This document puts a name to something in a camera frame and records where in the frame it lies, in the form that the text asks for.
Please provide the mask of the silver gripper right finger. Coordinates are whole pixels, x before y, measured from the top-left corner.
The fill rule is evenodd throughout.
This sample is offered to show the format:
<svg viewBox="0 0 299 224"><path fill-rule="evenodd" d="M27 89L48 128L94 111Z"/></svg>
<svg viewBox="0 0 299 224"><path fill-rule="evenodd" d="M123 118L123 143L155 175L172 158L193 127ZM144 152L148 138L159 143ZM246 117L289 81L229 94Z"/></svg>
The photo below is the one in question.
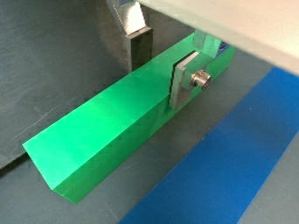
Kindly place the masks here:
<svg viewBox="0 0 299 224"><path fill-rule="evenodd" d="M226 42L201 30L195 31L191 43L195 49L172 66L170 90L170 106L172 109L179 109L191 99L195 88L206 89L211 84L207 66L221 56L227 47Z"/></svg>

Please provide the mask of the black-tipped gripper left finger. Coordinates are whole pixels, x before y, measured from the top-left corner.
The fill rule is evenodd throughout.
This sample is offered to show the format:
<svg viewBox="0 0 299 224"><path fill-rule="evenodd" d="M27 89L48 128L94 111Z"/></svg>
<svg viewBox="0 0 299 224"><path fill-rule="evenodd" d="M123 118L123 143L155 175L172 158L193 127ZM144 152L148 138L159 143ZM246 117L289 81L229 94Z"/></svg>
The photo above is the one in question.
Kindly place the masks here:
<svg viewBox="0 0 299 224"><path fill-rule="evenodd" d="M136 0L107 0L127 53L128 71L135 71L152 58L154 29L146 24L142 5Z"/></svg>

